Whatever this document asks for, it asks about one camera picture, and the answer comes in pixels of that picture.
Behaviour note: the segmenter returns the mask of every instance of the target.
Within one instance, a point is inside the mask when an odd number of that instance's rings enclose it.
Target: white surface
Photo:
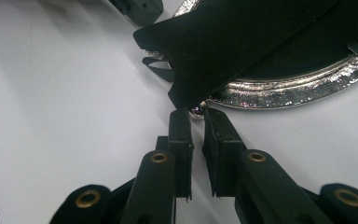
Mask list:
[[[164,4],[162,20],[181,0]],[[73,190],[119,187],[167,135],[170,85],[141,64],[137,29],[105,1],[0,1],[0,223],[48,223]],[[300,186],[358,188],[358,84],[288,109],[218,108]],[[178,200],[177,223],[239,223],[232,199],[211,197],[192,125],[193,201]]]

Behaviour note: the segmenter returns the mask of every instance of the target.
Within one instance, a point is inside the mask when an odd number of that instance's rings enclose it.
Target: silver metallic plate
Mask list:
[[[201,0],[186,0],[174,17],[197,8]],[[208,102],[246,109],[282,108],[322,99],[358,82],[358,57],[352,55],[317,72],[272,80],[234,79]]]

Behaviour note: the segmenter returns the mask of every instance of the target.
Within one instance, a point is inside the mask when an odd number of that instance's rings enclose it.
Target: black mechanical part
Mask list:
[[[162,0],[109,0],[139,26],[153,24],[164,10]]]
[[[168,150],[176,158],[176,197],[191,199],[191,162],[194,144],[189,113],[178,109],[170,114]]]
[[[174,223],[175,157],[169,151],[147,153],[120,223]]]
[[[234,196],[238,179],[234,164],[245,149],[227,115],[207,107],[202,152],[206,158],[213,195]]]
[[[318,204],[335,223],[358,223],[358,189],[342,184],[325,185]]]
[[[268,153],[246,149],[219,110],[206,110],[202,151],[213,193],[235,197],[241,223],[358,223],[358,189],[326,185],[317,195],[301,188]]]
[[[302,189],[268,153],[246,149],[223,112],[207,108],[205,120],[202,151],[213,193],[235,197],[241,223],[358,223],[358,189],[333,184],[320,195]],[[178,162],[175,153],[187,160]],[[188,112],[177,110],[170,117],[169,136],[158,138],[135,179],[113,192],[94,185],[76,190],[51,223],[174,223],[175,199],[181,197],[176,189],[189,188],[191,158]]]
[[[188,116],[184,109],[171,113],[169,135],[158,137],[156,150],[144,156],[136,178],[110,194],[103,186],[77,189],[51,223],[174,223],[175,199],[191,198],[194,146]],[[89,207],[76,206],[80,195],[93,190],[100,192],[98,202]],[[86,196],[86,202],[95,199]]]
[[[171,60],[175,76],[169,96],[176,108],[193,108],[336,3],[223,1],[145,27],[134,38],[141,49]]]
[[[88,185],[72,192],[51,220],[51,224],[103,223],[110,203],[110,190]]]
[[[238,170],[265,223],[332,223],[268,153],[244,151]]]

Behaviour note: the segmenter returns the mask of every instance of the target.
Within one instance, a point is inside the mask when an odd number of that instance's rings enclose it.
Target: black bracket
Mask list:
[[[140,26],[153,24],[164,10],[162,0],[109,0],[124,16]]]
[[[358,223],[358,189],[329,184],[320,195],[301,188],[267,152],[247,149],[223,112],[207,108],[205,140],[213,195],[235,197],[245,224]],[[175,223],[176,198],[191,197],[193,143],[188,112],[170,116],[168,136],[160,136],[137,176],[110,192],[88,185],[74,191],[51,223]]]

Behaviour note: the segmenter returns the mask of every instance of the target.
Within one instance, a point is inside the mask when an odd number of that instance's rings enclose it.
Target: folded black fabric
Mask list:
[[[263,81],[319,71],[352,55],[348,42],[358,44],[358,0],[339,0],[328,13],[237,78]]]
[[[175,71],[169,96],[192,108],[268,56],[337,0],[234,0],[210,4],[134,33],[141,49],[159,51]]]

